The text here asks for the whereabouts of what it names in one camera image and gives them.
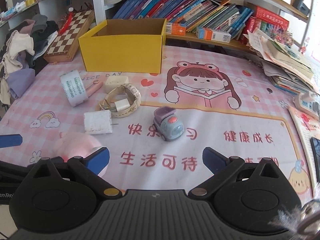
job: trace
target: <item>pile of clothes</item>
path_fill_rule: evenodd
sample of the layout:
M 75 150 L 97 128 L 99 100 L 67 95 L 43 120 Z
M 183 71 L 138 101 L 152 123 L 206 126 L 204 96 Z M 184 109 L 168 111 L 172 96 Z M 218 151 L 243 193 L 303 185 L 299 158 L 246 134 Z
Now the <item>pile of clothes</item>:
M 0 101 L 10 105 L 10 98 L 20 98 L 48 64 L 43 59 L 58 35 L 58 25 L 41 14 L 25 20 L 6 36 L 0 51 Z

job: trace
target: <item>white shelf post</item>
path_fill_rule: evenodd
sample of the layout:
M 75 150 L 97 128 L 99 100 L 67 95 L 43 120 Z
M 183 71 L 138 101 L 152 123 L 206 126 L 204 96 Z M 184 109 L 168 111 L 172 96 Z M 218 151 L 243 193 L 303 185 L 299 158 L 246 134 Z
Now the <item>white shelf post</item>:
M 104 0 L 93 0 L 93 6 L 96 22 L 99 24 L 106 19 Z

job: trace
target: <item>toy car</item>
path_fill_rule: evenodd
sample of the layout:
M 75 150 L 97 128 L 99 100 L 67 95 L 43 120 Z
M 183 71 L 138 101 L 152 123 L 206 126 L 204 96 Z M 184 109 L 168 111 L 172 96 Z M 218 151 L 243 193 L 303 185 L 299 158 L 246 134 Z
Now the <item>toy car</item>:
M 162 106 L 154 111 L 153 126 L 165 141 L 173 141 L 184 132 L 183 123 L 174 114 L 175 111 L 169 106 Z

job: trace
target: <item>barcode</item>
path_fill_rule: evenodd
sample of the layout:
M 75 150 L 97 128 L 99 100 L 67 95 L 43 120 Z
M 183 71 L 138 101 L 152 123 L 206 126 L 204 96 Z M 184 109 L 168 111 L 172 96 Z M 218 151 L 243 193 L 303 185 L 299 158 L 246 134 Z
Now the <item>barcode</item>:
M 166 26 L 165 33 L 171 34 L 172 33 L 172 26 Z
M 229 40 L 229 36 L 228 36 L 228 35 L 223 35 L 222 40 L 223 40 L 223 41 L 228 41 L 228 40 Z

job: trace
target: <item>star illustration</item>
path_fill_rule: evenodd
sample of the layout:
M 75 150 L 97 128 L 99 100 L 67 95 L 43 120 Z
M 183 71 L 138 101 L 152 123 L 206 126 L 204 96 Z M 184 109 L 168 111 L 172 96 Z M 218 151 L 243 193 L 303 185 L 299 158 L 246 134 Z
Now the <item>star illustration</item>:
M 256 102 L 260 102 L 259 98 L 258 98 L 256 95 L 253 95 L 253 97 L 252 97 L 252 98 L 254 99 L 254 101 L 256 101 Z

